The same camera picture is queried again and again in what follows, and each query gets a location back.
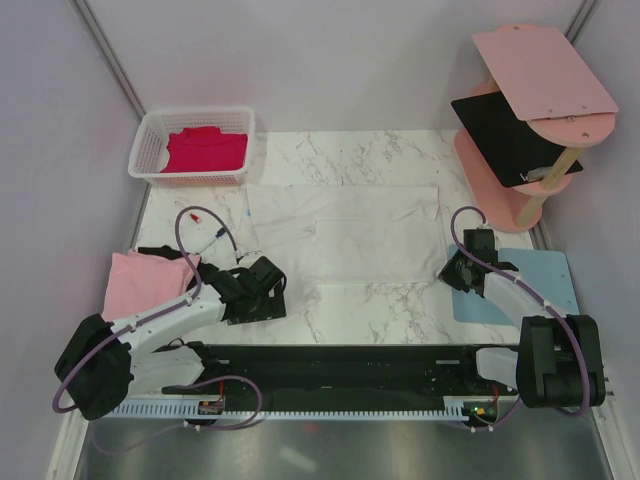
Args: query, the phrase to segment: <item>white marble surface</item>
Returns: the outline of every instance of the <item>white marble surface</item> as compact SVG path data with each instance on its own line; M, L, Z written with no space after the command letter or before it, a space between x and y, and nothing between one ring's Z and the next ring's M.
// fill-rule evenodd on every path
M259 134L248 181L265 185L437 185L445 242L453 212L473 199L453 150L454 131L299 132ZM240 249L255 248L244 187L152 188L138 245L176 245L173 224L185 206L214 210L236 234ZM478 225L471 212L457 231ZM186 219L183 239L197 251L218 230L215 220ZM532 248L528 233L498 233L503 247ZM221 268L233 265L223 238L203 252ZM515 327L458 323L449 287L412 285L320 286L322 301L300 315L249 325L211 325L185 339L223 344L453 344L516 343Z

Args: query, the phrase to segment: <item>white cloth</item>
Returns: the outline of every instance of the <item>white cloth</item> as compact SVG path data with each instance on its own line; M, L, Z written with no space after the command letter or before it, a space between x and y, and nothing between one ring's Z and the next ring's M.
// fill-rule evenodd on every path
M290 311L317 300L318 284L430 282L446 262L437 187L249 184L247 196Z

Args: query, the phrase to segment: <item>white basket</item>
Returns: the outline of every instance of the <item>white basket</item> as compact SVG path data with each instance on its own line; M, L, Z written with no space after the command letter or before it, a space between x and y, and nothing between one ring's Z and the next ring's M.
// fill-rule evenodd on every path
M185 127L218 127L224 133L246 133L247 151L239 170L224 172L159 173L169 162L170 133ZM129 175L157 187L212 187L241 185L251 159L255 117L244 107L174 108L147 113L129 155Z

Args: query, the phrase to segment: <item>blue mat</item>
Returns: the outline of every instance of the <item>blue mat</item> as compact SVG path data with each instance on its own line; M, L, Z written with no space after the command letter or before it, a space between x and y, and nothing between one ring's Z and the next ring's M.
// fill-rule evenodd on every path
M455 245L449 246L449 258L456 250ZM579 313L569 264L563 252L501 248L498 258L518 267L522 279L553 305L573 315ZM475 292L464 293L452 289L451 293L453 318L458 322L513 325L498 307Z

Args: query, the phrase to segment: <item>red fabric in basket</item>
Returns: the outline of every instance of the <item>red fabric in basket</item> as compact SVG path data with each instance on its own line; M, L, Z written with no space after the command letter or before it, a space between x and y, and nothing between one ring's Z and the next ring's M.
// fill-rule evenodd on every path
M169 163L161 173L220 172L244 165L247 135L218 127L185 128L169 134Z

